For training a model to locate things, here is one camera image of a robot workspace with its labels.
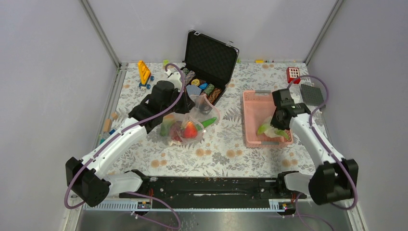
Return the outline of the red toy grape bunch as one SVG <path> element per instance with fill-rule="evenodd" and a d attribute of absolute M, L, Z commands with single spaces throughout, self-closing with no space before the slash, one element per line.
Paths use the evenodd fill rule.
<path fill-rule="evenodd" d="M 172 141 L 182 142 L 180 133 L 181 133 L 181 122 L 177 121 L 170 127 L 169 136 Z"/>

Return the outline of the clear pink zip top bag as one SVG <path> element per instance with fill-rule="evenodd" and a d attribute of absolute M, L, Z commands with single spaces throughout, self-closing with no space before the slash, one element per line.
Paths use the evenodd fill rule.
<path fill-rule="evenodd" d="M 168 145 L 200 141 L 207 128 L 220 120 L 220 111 L 204 95 L 192 95 L 195 106 L 189 113 L 171 113 L 163 118 L 158 134 Z"/>

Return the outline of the white toy dumpling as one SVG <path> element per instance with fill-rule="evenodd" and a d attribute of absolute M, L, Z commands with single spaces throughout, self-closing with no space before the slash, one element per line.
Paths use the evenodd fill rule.
<path fill-rule="evenodd" d="M 272 116 L 269 116 L 264 120 L 264 122 L 263 122 L 263 126 L 264 126 L 263 134 L 266 135 L 267 137 L 270 137 L 270 138 L 280 137 L 280 135 L 278 134 L 278 129 L 273 127 L 270 124 L 271 121 L 272 121 Z"/>

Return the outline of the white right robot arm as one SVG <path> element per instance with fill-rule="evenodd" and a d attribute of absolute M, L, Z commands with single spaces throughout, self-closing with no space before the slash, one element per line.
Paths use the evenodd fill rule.
<path fill-rule="evenodd" d="M 289 89 L 272 92 L 276 106 L 271 125 L 298 136 L 316 168 L 313 175 L 286 171 L 278 175 L 276 192 L 282 198 L 295 191 L 310 195 L 318 205 L 353 199 L 357 203 L 358 164 L 345 159 L 314 126 L 312 112 L 304 103 L 295 103 Z"/>

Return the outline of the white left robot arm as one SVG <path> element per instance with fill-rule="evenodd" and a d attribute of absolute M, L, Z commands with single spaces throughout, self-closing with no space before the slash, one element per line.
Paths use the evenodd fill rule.
<path fill-rule="evenodd" d="M 135 106 L 120 127 L 102 144 L 81 159 L 71 157 L 65 164 L 67 191 L 64 205 L 68 209 L 70 192 L 82 199 L 80 205 L 99 205 L 112 194 L 132 192 L 143 198 L 149 193 L 149 185 L 140 174 L 133 171 L 109 177 L 110 167 L 135 142 L 142 140 L 164 116 L 170 113 L 186 114 L 194 106 L 188 97 L 185 85 L 175 86 L 171 81 L 160 80 L 150 94 Z"/>

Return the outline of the green orange toy mango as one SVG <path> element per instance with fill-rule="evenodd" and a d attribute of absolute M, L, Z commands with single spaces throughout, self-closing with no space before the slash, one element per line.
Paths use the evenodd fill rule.
<path fill-rule="evenodd" d="M 170 129 L 173 124 L 176 122 L 176 118 L 173 114 L 169 114 L 163 117 L 163 121 L 160 126 L 159 135 L 162 137 L 166 137 L 170 133 Z"/>

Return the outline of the green toy pepper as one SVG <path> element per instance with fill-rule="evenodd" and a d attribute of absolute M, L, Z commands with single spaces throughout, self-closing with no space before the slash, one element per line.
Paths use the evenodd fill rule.
<path fill-rule="evenodd" d="M 199 124 L 196 124 L 195 127 L 198 131 L 203 130 L 204 128 L 207 128 L 208 126 L 214 124 L 217 122 L 217 117 L 213 117 L 211 119 L 205 120 L 203 122 L 200 122 Z"/>

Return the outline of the green toy leaf vegetable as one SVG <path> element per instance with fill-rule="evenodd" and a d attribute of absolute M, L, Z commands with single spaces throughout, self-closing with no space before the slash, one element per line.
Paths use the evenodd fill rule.
<path fill-rule="evenodd" d="M 264 132 L 264 126 L 263 124 L 258 128 L 257 130 L 257 136 L 262 135 Z M 284 130 L 280 130 L 278 129 L 278 134 L 280 135 L 279 138 L 284 138 L 284 139 L 289 139 L 289 135 L 284 131 Z"/>

